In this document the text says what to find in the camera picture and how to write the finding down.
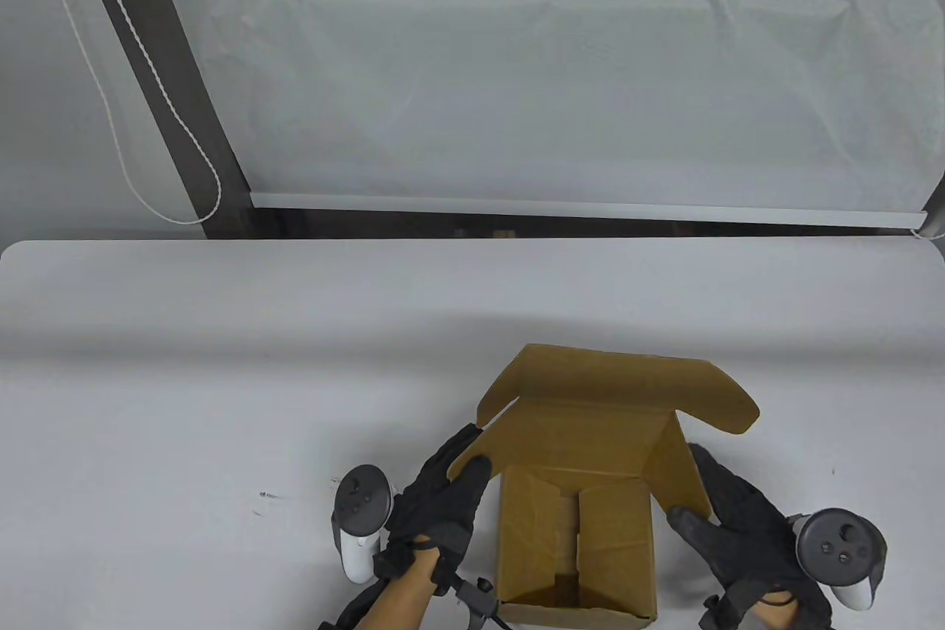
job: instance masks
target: white table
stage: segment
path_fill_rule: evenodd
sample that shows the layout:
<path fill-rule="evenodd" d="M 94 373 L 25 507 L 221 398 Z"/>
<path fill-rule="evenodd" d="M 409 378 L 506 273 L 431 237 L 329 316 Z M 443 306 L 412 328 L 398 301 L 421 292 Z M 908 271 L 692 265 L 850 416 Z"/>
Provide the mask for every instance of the white table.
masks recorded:
<path fill-rule="evenodd" d="M 871 613 L 941 627 L 945 264 L 908 238 L 24 243 L 0 259 L 0 626 L 304 630 L 354 596 L 331 477 L 404 484 L 529 342 L 705 357 L 683 425 L 783 511 L 887 535 Z M 489 486 L 467 572 L 492 571 Z M 264 499 L 260 493 L 281 499 Z M 713 589 L 655 515 L 658 628 Z M 465 627 L 436 600 L 425 628 Z"/>

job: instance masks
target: forearm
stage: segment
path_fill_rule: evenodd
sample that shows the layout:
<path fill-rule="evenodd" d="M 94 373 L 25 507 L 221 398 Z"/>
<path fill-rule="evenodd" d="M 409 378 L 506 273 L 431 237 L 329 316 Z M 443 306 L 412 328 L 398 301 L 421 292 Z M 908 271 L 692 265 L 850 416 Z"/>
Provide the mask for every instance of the forearm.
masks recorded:
<path fill-rule="evenodd" d="M 436 549 L 417 552 L 413 566 L 384 589 L 358 630 L 419 630 L 436 590 L 430 575 L 438 558 Z"/>
<path fill-rule="evenodd" d="M 765 600 L 769 603 L 783 603 L 784 600 L 790 600 L 792 594 L 786 590 L 781 592 L 768 593 Z M 797 601 L 787 604 L 787 606 L 770 606 L 767 603 L 756 603 L 752 607 L 752 613 L 758 617 L 762 623 L 765 623 L 770 630 L 790 630 L 797 617 Z"/>

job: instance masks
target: box flap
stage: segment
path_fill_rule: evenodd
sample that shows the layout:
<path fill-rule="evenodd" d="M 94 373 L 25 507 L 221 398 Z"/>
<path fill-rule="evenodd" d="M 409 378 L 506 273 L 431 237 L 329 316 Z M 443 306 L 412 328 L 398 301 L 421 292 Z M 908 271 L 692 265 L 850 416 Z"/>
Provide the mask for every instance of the box flap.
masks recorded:
<path fill-rule="evenodd" d="M 493 477 L 509 465 L 638 477 L 671 415 L 522 398 L 456 459 L 450 475 L 470 458 L 486 455 Z"/>
<path fill-rule="evenodd" d="M 502 603 L 499 615 L 516 626 L 567 627 L 573 630 L 642 630 L 653 621 L 604 609 L 546 609 Z"/>
<path fill-rule="evenodd" d="M 691 507 L 706 519 L 712 515 L 712 505 L 675 414 L 666 422 L 662 436 L 650 452 L 644 479 L 665 512 L 683 506 Z"/>
<path fill-rule="evenodd" d="M 486 426 L 516 397 L 648 408 L 675 408 L 730 434 L 758 418 L 752 398 L 702 360 L 617 354 L 529 344 L 489 387 L 476 410 Z"/>
<path fill-rule="evenodd" d="M 578 496 L 580 605 L 656 617 L 650 493 L 641 479 L 586 489 Z"/>
<path fill-rule="evenodd" d="M 499 514 L 502 544 L 496 592 L 512 600 L 553 589 L 557 570 L 560 492 L 513 465 L 502 477 Z"/>

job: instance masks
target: wall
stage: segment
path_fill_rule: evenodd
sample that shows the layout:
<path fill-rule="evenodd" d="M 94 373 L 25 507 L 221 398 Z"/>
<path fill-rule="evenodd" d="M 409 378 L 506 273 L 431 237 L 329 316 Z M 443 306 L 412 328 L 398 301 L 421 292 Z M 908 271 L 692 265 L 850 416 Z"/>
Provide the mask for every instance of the wall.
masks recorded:
<path fill-rule="evenodd" d="M 69 0 L 111 99 L 139 191 L 193 208 L 99 0 Z M 60 0 L 0 0 L 0 251 L 22 239 L 200 238 L 131 195 Z"/>

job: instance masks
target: wrist strap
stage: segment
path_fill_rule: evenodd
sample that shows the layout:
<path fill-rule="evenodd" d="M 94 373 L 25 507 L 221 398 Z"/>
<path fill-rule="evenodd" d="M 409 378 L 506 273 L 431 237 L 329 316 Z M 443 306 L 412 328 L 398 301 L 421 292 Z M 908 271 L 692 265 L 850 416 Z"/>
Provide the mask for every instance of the wrist strap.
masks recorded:
<path fill-rule="evenodd" d="M 782 609 L 783 607 L 790 606 L 797 598 L 791 595 L 787 600 L 765 600 L 763 598 L 758 599 L 758 603 L 763 603 L 765 606 L 773 607 L 773 609 Z"/>

